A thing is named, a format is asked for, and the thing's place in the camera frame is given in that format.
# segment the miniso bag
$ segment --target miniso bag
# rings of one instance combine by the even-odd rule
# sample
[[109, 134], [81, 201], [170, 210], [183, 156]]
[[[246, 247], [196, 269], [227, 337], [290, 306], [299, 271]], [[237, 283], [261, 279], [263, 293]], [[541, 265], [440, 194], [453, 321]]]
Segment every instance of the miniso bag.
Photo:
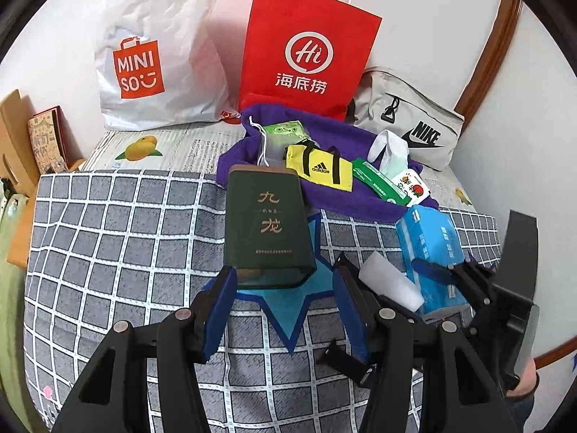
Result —
[[107, 0], [94, 61], [108, 130], [211, 122], [234, 112], [208, 38], [215, 0]]
[[315, 184], [346, 192], [353, 190], [353, 165], [342, 159], [334, 146], [323, 151], [311, 140], [290, 145], [286, 149], [286, 167]]
[[373, 133], [390, 130], [409, 145], [409, 156], [442, 171], [451, 162], [463, 117], [441, 107], [387, 69], [367, 69], [355, 100], [355, 125]]

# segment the plaid bed sheet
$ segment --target plaid bed sheet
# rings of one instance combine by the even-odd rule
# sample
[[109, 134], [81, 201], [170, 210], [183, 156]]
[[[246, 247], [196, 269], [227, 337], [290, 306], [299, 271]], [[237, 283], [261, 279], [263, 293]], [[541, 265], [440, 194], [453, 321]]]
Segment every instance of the plaid bed sheet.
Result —
[[[188, 306], [220, 270], [226, 192], [214, 176], [168, 171], [93, 171], [39, 183], [25, 295], [25, 369], [33, 400], [52, 426], [98, 343], [122, 319], [161, 321]], [[443, 209], [465, 252], [500, 257], [492, 217]], [[357, 266], [373, 251], [405, 271], [394, 225], [324, 210], [321, 254]], [[453, 320], [467, 325], [470, 311]], [[356, 432], [368, 390], [316, 358], [337, 339], [350, 352], [333, 298], [313, 302], [288, 354], [256, 303], [236, 300], [221, 347], [195, 366], [213, 432]], [[148, 365], [151, 431], [162, 432], [158, 378]], [[408, 431], [418, 431], [422, 377], [414, 372]]]

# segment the hi logo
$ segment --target hi logo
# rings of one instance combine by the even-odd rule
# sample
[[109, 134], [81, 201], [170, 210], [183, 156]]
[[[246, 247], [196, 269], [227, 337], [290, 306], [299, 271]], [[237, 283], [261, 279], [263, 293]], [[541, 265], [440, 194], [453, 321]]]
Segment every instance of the hi logo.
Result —
[[414, 129], [406, 132], [402, 138], [407, 142], [409, 148], [442, 148], [441, 145], [435, 144], [440, 136], [441, 132], [435, 130], [425, 122], [419, 121], [419, 124]]
[[[135, 45], [125, 47], [130, 42]], [[129, 37], [113, 52], [114, 71], [122, 99], [137, 99], [164, 92], [158, 41], [141, 44], [138, 37]]]
[[291, 68], [309, 75], [325, 70], [331, 64], [332, 56], [332, 44], [317, 32], [301, 32], [285, 47], [285, 58]]

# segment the purple towel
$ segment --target purple towel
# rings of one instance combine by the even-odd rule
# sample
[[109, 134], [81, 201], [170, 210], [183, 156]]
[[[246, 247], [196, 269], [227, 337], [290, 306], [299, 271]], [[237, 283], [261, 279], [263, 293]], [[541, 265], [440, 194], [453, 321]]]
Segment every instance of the purple towel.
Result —
[[[310, 136], [321, 149], [327, 150], [336, 146], [340, 156], [348, 161], [357, 158], [366, 160], [370, 146], [376, 135], [360, 128], [337, 122], [334, 119], [321, 117], [308, 112], [290, 109], [280, 104], [255, 104], [242, 111], [242, 124], [246, 128], [246, 137], [222, 154], [218, 161], [216, 181], [226, 187], [231, 166], [238, 164], [255, 165], [259, 157], [261, 134], [249, 123], [271, 125], [287, 121], [301, 121]], [[409, 167], [421, 172], [423, 166], [409, 159]], [[353, 191], [338, 191], [301, 179], [301, 188], [305, 201], [314, 208], [347, 215], [366, 221], [379, 223], [396, 223], [407, 211], [405, 206], [386, 202], [366, 184], [357, 178], [353, 179]], [[428, 197], [421, 203], [423, 206], [439, 208], [436, 200]]]

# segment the metal screw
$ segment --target metal screw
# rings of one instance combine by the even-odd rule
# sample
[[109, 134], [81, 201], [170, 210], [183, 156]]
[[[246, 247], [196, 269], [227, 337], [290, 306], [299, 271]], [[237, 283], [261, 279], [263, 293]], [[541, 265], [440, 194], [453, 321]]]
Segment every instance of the metal screw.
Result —
[[390, 308], [383, 308], [379, 311], [379, 316], [383, 319], [394, 319], [396, 312]]
[[445, 332], [457, 332], [457, 324], [455, 324], [454, 322], [450, 321], [450, 320], [446, 320], [445, 322], [443, 322], [441, 324], [442, 329]]
[[174, 313], [174, 317], [178, 320], [186, 320], [191, 317], [192, 311], [189, 308], [182, 308], [179, 309], [177, 312]]
[[120, 320], [116, 324], [114, 324], [113, 329], [115, 332], [118, 332], [119, 334], [121, 334], [126, 329], [128, 329], [128, 322], [126, 322], [125, 320]]

